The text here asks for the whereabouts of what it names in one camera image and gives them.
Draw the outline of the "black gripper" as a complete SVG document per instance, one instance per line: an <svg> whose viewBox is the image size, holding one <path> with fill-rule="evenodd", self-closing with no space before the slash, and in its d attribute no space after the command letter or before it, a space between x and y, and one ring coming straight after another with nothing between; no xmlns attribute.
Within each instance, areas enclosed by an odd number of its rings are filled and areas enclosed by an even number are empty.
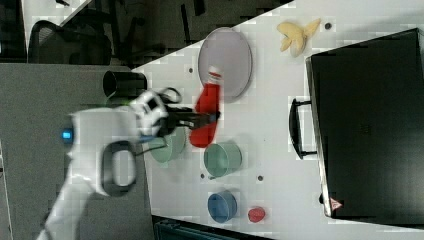
<svg viewBox="0 0 424 240"><path fill-rule="evenodd" d="M186 126L186 121L189 121L194 116L194 110L183 107L166 107L167 116L159 120L159 136L164 137L174 132L177 127ZM220 118L221 113L196 113L194 119L197 122L191 122L190 129L200 129L209 125L215 124Z"/></svg>

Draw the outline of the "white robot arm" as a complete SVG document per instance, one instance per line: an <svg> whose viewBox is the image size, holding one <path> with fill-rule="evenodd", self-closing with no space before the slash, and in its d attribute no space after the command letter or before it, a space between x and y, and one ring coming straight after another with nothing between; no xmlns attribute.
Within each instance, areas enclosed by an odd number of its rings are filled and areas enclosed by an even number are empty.
<svg viewBox="0 0 424 240"><path fill-rule="evenodd" d="M121 197L136 184L137 146L177 127L207 128L217 122L220 92L203 89L193 109L174 106L164 91L145 90L121 106L70 115L70 159L66 179L36 240L76 240L93 194Z"/></svg>

